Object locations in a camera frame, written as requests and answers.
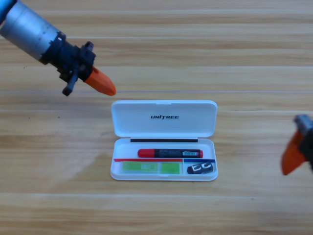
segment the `silver metal cylinder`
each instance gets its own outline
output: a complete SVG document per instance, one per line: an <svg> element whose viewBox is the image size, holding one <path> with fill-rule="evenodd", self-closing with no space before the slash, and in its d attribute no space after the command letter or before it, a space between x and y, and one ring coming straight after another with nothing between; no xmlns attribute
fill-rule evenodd
<svg viewBox="0 0 313 235"><path fill-rule="evenodd" d="M18 1L9 11L0 35L39 60L59 32L53 25Z"/></svg>

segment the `red marker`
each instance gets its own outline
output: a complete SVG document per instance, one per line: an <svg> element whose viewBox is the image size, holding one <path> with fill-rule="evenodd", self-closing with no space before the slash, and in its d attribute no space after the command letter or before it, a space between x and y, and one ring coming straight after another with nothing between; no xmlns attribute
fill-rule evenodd
<svg viewBox="0 0 313 235"><path fill-rule="evenodd" d="M203 158L203 151L198 149L140 149L140 158Z"/></svg>

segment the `green eraser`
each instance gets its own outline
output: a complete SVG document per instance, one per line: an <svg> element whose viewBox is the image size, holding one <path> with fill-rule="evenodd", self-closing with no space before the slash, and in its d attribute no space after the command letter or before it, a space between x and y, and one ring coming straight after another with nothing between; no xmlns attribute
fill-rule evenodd
<svg viewBox="0 0 313 235"><path fill-rule="evenodd" d="M123 170L157 173L157 163L123 162Z"/></svg>
<svg viewBox="0 0 313 235"><path fill-rule="evenodd" d="M162 163L161 174L179 174L179 163Z"/></svg>

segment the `red marker cap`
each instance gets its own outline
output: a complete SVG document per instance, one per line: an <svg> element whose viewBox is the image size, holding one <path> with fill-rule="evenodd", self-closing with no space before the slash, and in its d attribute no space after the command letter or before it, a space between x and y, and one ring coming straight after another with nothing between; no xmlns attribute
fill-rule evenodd
<svg viewBox="0 0 313 235"><path fill-rule="evenodd" d="M154 158L155 150L154 149L140 149L138 150L138 156L140 158Z"/></svg>

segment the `black marker label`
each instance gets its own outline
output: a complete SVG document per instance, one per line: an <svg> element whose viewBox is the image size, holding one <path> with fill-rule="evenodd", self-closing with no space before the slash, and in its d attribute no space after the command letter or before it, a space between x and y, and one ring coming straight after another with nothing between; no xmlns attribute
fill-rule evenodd
<svg viewBox="0 0 313 235"><path fill-rule="evenodd" d="M156 158L200 158L198 149L155 149Z"/></svg>

